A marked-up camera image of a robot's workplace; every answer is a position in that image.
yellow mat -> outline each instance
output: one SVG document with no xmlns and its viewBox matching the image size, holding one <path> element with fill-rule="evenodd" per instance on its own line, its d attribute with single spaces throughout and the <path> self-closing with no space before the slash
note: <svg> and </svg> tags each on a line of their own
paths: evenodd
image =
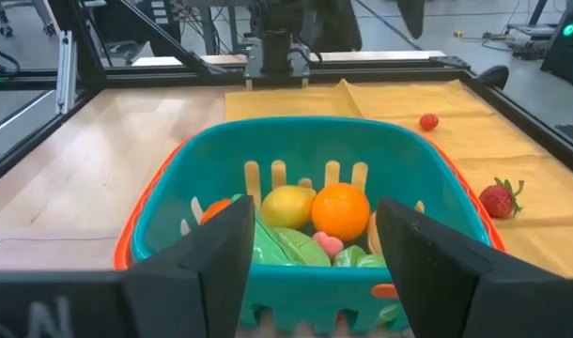
<svg viewBox="0 0 573 338">
<path fill-rule="evenodd" d="M 426 113 L 440 119 L 432 132 L 418 127 L 419 117 Z M 226 94 L 228 121 L 281 115 L 369 118 L 422 133 L 445 151 L 477 194 L 493 184 L 494 177 L 524 180 L 519 196 L 523 211 L 514 219 L 496 222 L 511 252 L 510 246 L 519 242 L 520 231 L 515 229 L 573 228 L 573 174 L 458 81 L 372 86 L 341 82 L 334 87 Z M 542 244 L 535 250 L 555 251 Z M 549 255 L 554 256 L 550 261 L 557 259 L 556 253 Z M 547 268 L 573 275 L 573 268 L 559 263 L 554 268 L 548 263 Z"/>
</svg>

lemon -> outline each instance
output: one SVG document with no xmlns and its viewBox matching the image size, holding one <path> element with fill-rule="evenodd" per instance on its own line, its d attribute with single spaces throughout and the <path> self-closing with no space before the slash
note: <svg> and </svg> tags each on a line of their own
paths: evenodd
<svg viewBox="0 0 573 338">
<path fill-rule="evenodd" d="M 315 197 L 311 188 L 280 186 L 262 202 L 261 218 L 267 226 L 299 229 L 309 222 Z"/>
</svg>

plastic basket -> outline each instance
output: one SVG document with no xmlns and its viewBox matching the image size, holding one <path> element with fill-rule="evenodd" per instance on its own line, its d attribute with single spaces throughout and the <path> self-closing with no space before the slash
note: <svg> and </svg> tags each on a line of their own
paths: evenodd
<svg viewBox="0 0 573 338">
<path fill-rule="evenodd" d="M 211 128 L 179 146 L 149 184 L 117 244 L 116 267 L 124 269 L 131 263 L 129 246 L 139 261 L 178 240 L 182 220 L 196 226 L 193 201 L 207 207 L 246 192 L 243 165 L 251 160 L 261 169 L 262 195 L 271 188 L 269 171 L 275 160 L 286 164 L 287 183 L 309 177 L 317 190 L 323 185 L 327 162 L 338 161 L 340 180 L 348 181 L 353 164 L 362 161 L 369 168 L 365 191 L 372 205 L 380 196 L 410 206 L 423 200 L 428 216 L 503 250 L 487 213 L 441 155 L 412 131 L 361 119 L 263 118 Z M 354 332 L 368 332 L 376 326 L 381 309 L 398 305 L 395 294 L 389 298 L 373 295 L 376 285 L 390 282 L 384 269 L 254 265 L 241 323 L 255 325 L 256 311 L 268 307 L 279 330 L 290 331 L 308 322 L 317 334 L 328 334 L 337 313 L 342 312 Z M 403 312 L 390 323 L 392 330 L 406 327 Z"/>
</svg>

floor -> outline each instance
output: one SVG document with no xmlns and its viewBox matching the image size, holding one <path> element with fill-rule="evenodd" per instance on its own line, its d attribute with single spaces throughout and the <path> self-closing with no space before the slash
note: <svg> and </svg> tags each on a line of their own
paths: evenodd
<svg viewBox="0 0 573 338">
<path fill-rule="evenodd" d="M 539 61 L 521 61 L 509 52 L 482 47 L 480 43 L 454 38 L 455 30 L 465 37 L 480 37 L 483 32 L 500 32 L 507 23 L 524 23 L 536 0 L 432 0 L 426 2 L 425 33 L 415 43 L 425 50 L 441 50 L 457 55 L 482 71 L 495 65 L 508 65 L 511 76 L 505 91 L 527 110 L 548 124 L 573 124 L 573 86 L 539 70 Z M 364 50 L 409 50 L 410 45 L 393 33 L 385 21 L 406 33 L 395 1 L 353 0 L 363 34 Z M 541 23 L 556 23 L 565 8 L 564 0 L 549 1 Z M 225 13 L 217 17 L 216 26 L 222 41 L 229 45 L 229 26 Z M 32 8 L 14 8 L 8 12 L 14 38 L 0 36 L 0 50 L 17 58 L 24 69 L 56 69 L 58 39 L 42 32 L 42 21 Z M 248 31 L 248 11 L 237 8 L 239 33 Z M 199 54 L 205 51 L 203 39 L 186 26 L 182 45 Z M 151 56 L 148 46 L 140 56 Z M 0 93 L 0 123 L 6 116 L 32 100 L 39 92 Z M 48 115 L 54 109 L 50 100 L 36 109 Z"/>
</svg>

green light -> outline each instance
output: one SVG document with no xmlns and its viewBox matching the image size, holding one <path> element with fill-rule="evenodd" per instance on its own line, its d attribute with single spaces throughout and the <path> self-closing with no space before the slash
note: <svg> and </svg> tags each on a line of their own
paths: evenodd
<svg viewBox="0 0 573 338">
<path fill-rule="evenodd" d="M 573 23 L 567 25 L 567 26 L 565 27 L 565 29 L 562 31 L 562 34 L 563 34 L 565 37 L 570 37 L 571 35 L 573 35 Z"/>
</svg>

